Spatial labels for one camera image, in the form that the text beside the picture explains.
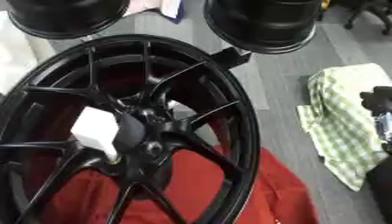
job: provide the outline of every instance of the rim lip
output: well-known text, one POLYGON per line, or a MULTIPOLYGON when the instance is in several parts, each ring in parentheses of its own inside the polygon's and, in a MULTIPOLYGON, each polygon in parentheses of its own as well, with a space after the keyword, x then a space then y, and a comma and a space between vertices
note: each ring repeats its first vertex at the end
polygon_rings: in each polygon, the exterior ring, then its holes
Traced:
POLYGON ((239 40, 238 38, 233 38, 230 34, 222 30, 210 16, 210 9, 212 2, 210 0, 206 0, 204 4, 204 18, 208 26, 213 30, 213 32, 218 35, 221 39, 224 39, 229 44, 239 47, 246 51, 251 51, 254 53, 265 53, 265 54, 280 54, 280 53, 291 53, 295 52, 296 50, 301 49, 304 46, 307 46, 315 37, 316 35, 316 24, 314 24, 309 31, 309 34, 303 37, 300 40, 292 40, 292 44, 289 45, 281 45, 281 46, 267 46, 262 43, 256 42, 244 42, 239 40))
POLYGON ((77 45, 71 49, 68 49, 41 64, 30 73, 28 73, 3 99, 0 103, 0 117, 6 117, 7 119, 0 120, 0 140, 3 138, 4 133, 8 129, 10 125, 10 118, 12 117, 13 111, 18 109, 21 106, 21 102, 23 102, 23 88, 26 84, 35 82, 36 79, 45 78, 40 77, 42 73, 47 69, 56 65, 60 61, 64 60, 67 56, 73 55, 80 51, 81 49, 85 49, 87 47, 99 45, 99 44, 110 44, 114 43, 116 40, 118 41, 150 41, 150 42, 158 42, 162 44, 176 46, 176 48, 180 48, 183 50, 182 53, 194 58, 195 60, 205 60, 208 63, 208 67, 213 71, 214 75, 220 76, 219 78, 225 82, 226 85, 229 86, 230 92, 236 93, 238 98, 241 99, 241 104, 245 107, 245 110, 242 113, 246 113, 244 116, 244 122, 246 123, 246 128, 249 131, 250 136, 248 138, 248 143, 246 143, 247 150, 253 152, 253 157, 248 159, 248 175, 244 176, 244 180, 242 181, 242 187, 237 187, 240 189, 230 189, 229 193, 234 192, 234 196, 237 196, 238 199, 235 201, 236 203, 229 207, 229 209, 224 206, 220 206, 219 209, 214 213, 214 216, 210 217, 211 219, 215 219, 219 221, 219 223, 232 223, 235 218, 237 218, 239 212, 244 208, 245 202, 248 200, 250 195, 251 188, 253 186, 259 164, 259 155, 260 155, 260 139, 259 139, 259 131, 256 119, 256 113, 253 110, 251 102, 246 95, 244 89, 238 80, 229 72, 221 68, 210 55, 201 51, 195 46, 189 45, 187 43, 178 41, 172 38, 161 38, 151 35, 142 35, 142 34, 128 34, 128 35, 118 35, 111 36, 107 38, 98 38, 81 45, 77 45))
POLYGON ((19 23, 11 11, 9 11, 8 14, 9 14, 10 21, 18 29, 32 36, 42 38, 42 39, 77 39, 103 31, 108 27, 110 27, 111 25, 115 24, 118 20, 123 18, 123 15, 129 8, 129 6, 130 6, 130 0, 123 0, 121 8, 112 17, 109 17, 108 19, 101 21, 99 24, 93 25, 86 30, 70 31, 70 32, 38 31, 35 29, 31 29, 19 23))

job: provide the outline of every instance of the gray carpet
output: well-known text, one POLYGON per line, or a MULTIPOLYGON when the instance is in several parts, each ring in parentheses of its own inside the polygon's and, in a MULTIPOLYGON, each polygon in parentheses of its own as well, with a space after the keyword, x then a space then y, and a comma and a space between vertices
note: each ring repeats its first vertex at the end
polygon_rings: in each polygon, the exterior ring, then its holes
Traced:
MULTIPOLYGON (((207 27, 202 1, 185 0, 186 18, 172 24, 156 14, 127 17, 101 35, 149 33, 180 39, 215 53, 227 44, 207 27)), ((392 37, 381 35, 381 23, 360 16, 352 31, 342 23, 348 11, 335 7, 318 25, 315 39, 305 48, 285 55, 254 54, 250 63, 233 70, 257 110, 262 146, 269 148, 308 186, 322 224, 383 223, 368 186, 352 192, 320 162, 311 139, 300 128, 295 110, 307 103, 306 79, 322 68, 374 62, 392 74, 392 37)), ((79 40, 53 41, 58 51, 79 40)))

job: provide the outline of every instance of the wheel spoke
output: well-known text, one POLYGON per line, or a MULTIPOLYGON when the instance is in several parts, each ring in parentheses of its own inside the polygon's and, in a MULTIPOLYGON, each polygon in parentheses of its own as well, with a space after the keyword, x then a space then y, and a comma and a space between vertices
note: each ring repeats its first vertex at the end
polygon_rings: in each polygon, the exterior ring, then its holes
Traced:
POLYGON ((239 101, 232 101, 223 106, 212 109, 206 113, 193 115, 184 120, 190 124, 192 130, 197 130, 198 128, 207 124, 214 118, 218 118, 220 116, 224 116, 224 117, 231 116, 232 113, 230 112, 233 111, 233 108, 235 108, 238 105, 238 103, 239 101))
POLYGON ((191 72, 192 70, 202 67, 204 64, 206 64, 205 61, 202 61, 200 63, 197 63, 193 66, 189 66, 179 72, 176 72, 174 74, 169 75, 169 77, 164 78, 161 80, 151 91, 150 96, 152 98, 159 98, 160 95, 163 95, 167 93, 173 86, 173 84, 184 74, 187 74, 191 72))
POLYGON ((96 66, 94 62, 94 51, 95 50, 91 47, 87 49, 88 71, 89 71, 89 78, 90 78, 89 86, 91 88, 98 88, 98 81, 97 81, 98 73, 96 71, 96 66))
POLYGON ((121 219, 135 194, 135 184, 122 185, 115 200, 115 204, 110 211, 110 215, 106 221, 107 224, 117 224, 121 219))
POLYGON ((170 200, 152 183, 143 183, 144 190, 152 197, 152 200, 171 218, 176 224, 185 224, 186 219, 174 207, 170 200))
POLYGON ((88 91, 84 88, 64 88, 64 87, 34 87, 29 86, 27 91, 31 93, 52 93, 63 95, 78 95, 88 98, 88 91))
POLYGON ((76 173, 89 167, 96 167, 100 157, 91 158, 89 150, 77 150, 66 157, 38 189, 15 224, 23 223, 31 213, 38 212, 43 205, 76 173))
POLYGON ((44 149, 64 154, 66 150, 75 146, 75 141, 64 142, 31 142, 31 143, 5 143, 0 144, 0 151, 9 151, 15 149, 44 149))
POLYGON ((143 63, 145 79, 147 83, 154 82, 154 74, 152 73, 151 58, 150 58, 151 42, 143 43, 143 63))
POLYGON ((186 134, 186 148, 194 151, 202 157, 216 163, 224 171, 227 179, 238 180, 242 175, 242 169, 220 154, 213 146, 208 144, 196 134, 186 134))

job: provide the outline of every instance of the black chair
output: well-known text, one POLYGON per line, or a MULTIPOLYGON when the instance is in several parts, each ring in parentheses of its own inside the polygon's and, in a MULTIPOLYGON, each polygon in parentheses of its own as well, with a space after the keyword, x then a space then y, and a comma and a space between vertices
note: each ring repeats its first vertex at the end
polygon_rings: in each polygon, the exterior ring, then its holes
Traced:
POLYGON ((353 12, 353 15, 348 19, 345 24, 345 28, 351 30, 354 27, 354 20, 363 12, 370 11, 375 14, 384 24, 385 30, 382 34, 389 35, 392 29, 392 21, 389 19, 388 15, 392 12, 392 0, 382 1, 382 0, 363 0, 353 12))

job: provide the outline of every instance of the chair wheel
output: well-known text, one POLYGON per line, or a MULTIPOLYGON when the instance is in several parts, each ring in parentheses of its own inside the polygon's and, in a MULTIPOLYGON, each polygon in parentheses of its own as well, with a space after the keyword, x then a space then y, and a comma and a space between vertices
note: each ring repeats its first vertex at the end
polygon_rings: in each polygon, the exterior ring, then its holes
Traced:
POLYGON ((387 35, 390 34, 390 30, 383 30, 383 31, 382 31, 382 34, 385 35, 385 36, 387 36, 387 35))
POLYGON ((354 26, 352 24, 345 24, 345 28, 348 29, 348 30, 353 29, 353 27, 354 26))

